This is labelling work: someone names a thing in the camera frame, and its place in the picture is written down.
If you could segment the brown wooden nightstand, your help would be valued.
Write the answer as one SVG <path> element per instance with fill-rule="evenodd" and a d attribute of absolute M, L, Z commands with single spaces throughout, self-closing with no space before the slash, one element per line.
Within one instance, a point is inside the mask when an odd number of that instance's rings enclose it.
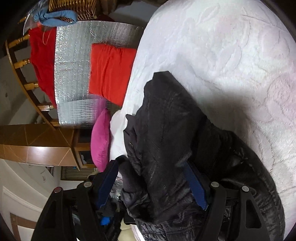
<path fill-rule="evenodd" d="M 94 168 L 90 137 L 90 128 L 1 126 L 1 158 L 23 164 Z"/>

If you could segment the magenta pillow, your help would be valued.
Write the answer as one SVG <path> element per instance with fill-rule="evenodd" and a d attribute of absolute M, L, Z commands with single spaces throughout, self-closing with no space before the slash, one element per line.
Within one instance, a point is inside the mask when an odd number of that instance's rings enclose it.
<path fill-rule="evenodd" d="M 91 133 L 91 157 L 99 172 L 103 172 L 109 162 L 110 120 L 110 112 L 105 108 L 97 118 Z"/>

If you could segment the white textured bedspread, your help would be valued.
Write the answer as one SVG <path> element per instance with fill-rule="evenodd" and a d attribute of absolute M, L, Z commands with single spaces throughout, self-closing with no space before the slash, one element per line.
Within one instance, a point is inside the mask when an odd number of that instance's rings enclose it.
<path fill-rule="evenodd" d="M 271 173 L 295 224 L 295 41 L 261 1 L 168 1 L 149 20 L 125 100 L 111 120 L 110 157 L 126 153 L 127 114 L 144 86 L 169 71 L 217 127 L 233 131 Z"/>

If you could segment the blue cloth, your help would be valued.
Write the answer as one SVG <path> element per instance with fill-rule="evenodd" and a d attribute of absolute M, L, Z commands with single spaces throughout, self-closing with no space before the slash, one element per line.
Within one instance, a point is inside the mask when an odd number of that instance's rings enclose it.
<path fill-rule="evenodd" d="M 61 18 L 71 19 L 72 21 L 66 22 L 64 20 L 61 20 Z M 72 10 L 48 12 L 48 9 L 43 8 L 34 13 L 33 19 L 35 22 L 39 22 L 43 26 L 62 27 L 77 23 L 78 16 Z"/>

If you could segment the black padded jacket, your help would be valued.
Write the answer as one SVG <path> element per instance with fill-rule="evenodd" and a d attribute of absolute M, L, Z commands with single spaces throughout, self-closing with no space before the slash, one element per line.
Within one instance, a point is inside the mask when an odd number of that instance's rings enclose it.
<path fill-rule="evenodd" d="M 126 119 L 122 200 L 145 240 L 194 240 L 205 222 L 184 175 L 187 161 L 208 182 L 248 186 L 269 238 L 283 240 L 283 206 L 259 157 L 236 134 L 213 125 L 170 72 L 153 75 L 142 106 Z"/>

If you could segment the red cloth on headboard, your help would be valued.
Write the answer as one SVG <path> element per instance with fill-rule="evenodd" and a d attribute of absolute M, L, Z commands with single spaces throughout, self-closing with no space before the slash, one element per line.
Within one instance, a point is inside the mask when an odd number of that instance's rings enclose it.
<path fill-rule="evenodd" d="M 40 89 L 49 97 L 54 108 L 57 107 L 54 89 L 56 31 L 56 27 L 45 32 L 41 28 L 29 30 L 30 62 L 33 65 Z"/>

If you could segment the wicker basket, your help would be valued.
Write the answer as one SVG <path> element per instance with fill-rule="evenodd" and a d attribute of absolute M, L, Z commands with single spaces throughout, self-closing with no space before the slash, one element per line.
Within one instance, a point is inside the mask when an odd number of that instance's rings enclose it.
<path fill-rule="evenodd" d="M 79 21 L 94 20 L 101 13 L 100 2 L 96 0 L 50 0 L 49 11 L 71 10 Z"/>

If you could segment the red pillow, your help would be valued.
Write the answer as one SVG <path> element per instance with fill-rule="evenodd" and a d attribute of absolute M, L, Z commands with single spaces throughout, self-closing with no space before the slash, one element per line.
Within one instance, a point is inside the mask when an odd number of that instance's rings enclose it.
<path fill-rule="evenodd" d="M 94 43 L 90 52 L 89 93 L 122 106 L 137 50 Z"/>

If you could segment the silver foil insulation sheet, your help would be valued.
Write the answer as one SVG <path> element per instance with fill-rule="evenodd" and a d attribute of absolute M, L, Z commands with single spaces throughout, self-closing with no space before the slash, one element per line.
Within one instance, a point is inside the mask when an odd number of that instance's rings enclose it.
<path fill-rule="evenodd" d="M 56 32 L 54 88 L 59 124 L 91 126 L 100 97 L 89 93 L 90 52 L 93 43 L 137 48 L 144 29 L 139 26 L 79 21 Z"/>

